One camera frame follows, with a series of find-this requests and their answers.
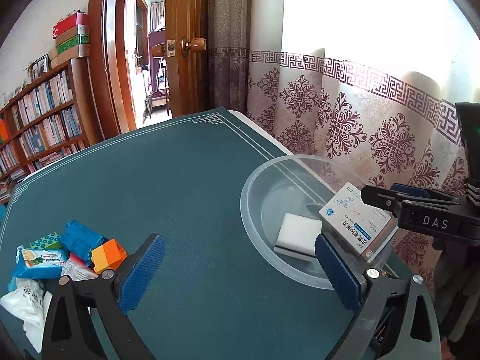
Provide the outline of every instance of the white sponge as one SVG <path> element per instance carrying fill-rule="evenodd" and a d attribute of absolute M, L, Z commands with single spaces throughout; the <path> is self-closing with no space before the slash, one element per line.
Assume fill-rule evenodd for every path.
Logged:
<path fill-rule="evenodd" d="M 297 259 L 315 260 L 315 240 L 322 232 L 322 221 L 285 214 L 274 251 Z"/>

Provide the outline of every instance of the door handle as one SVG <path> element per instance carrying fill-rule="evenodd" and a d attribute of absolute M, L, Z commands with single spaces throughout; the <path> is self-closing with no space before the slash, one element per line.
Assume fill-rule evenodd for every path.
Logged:
<path fill-rule="evenodd" d="M 153 58 L 163 58 L 167 56 L 167 49 L 165 43 L 156 44 L 150 49 L 150 54 Z"/>
<path fill-rule="evenodd" d="M 181 39 L 181 52 L 183 56 L 187 56 L 188 52 L 191 50 L 192 53 L 198 53 L 200 51 L 205 51 L 207 49 L 207 41 L 204 38 L 193 38 L 191 42 L 187 40 L 187 37 L 184 36 Z"/>

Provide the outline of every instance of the green package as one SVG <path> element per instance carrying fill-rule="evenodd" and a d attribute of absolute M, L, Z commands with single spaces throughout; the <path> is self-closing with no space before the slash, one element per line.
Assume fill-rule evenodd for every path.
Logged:
<path fill-rule="evenodd" d="M 60 235 L 58 235 L 57 233 L 52 233 L 52 234 L 45 235 L 45 237 L 42 237 L 32 242 L 30 244 L 30 247 L 33 250 L 42 251 L 42 250 L 51 250 L 51 249 L 61 249 L 63 248 L 63 245 L 60 242 Z"/>
<path fill-rule="evenodd" d="M 83 35 L 83 34 L 78 34 L 75 35 L 73 38 L 70 38 L 69 40 L 66 40 L 62 44 L 59 44 L 57 46 L 57 51 L 59 54 L 63 53 L 64 51 L 67 51 L 68 49 L 78 45 L 78 44 L 87 44 L 90 43 L 90 36 L 89 35 Z"/>

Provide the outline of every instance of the plastic bowl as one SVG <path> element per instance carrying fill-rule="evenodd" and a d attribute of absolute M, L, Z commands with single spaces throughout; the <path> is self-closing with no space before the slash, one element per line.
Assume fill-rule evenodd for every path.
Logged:
<path fill-rule="evenodd" d="M 321 219 L 318 211 L 346 182 L 361 189 L 365 183 L 351 171 L 313 155 L 287 155 L 260 165 L 247 179 L 240 211 L 247 234 L 260 254 L 281 273 L 300 283 L 332 290 L 318 261 L 307 262 L 276 254 L 275 242 L 285 213 Z M 326 221 L 322 232 L 331 231 Z M 390 250 L 375 259 L 382 265 Z"/>

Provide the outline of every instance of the red box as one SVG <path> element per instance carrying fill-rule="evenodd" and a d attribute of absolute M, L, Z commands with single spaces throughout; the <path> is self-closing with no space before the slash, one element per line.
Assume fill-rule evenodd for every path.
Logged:
<path fill-rule="evenodd" d="M 53 39 L 59 36 L 62 32 L 65 32 L 66 30 L 69 30 L 70 28 L 78 24 L 88 25 L 88 15 L 86 13 L 76 12 L 73 15 L 70 15 L 67 18 L 63 19 L 62 21 L 59 21 L 53 27 Z"/>

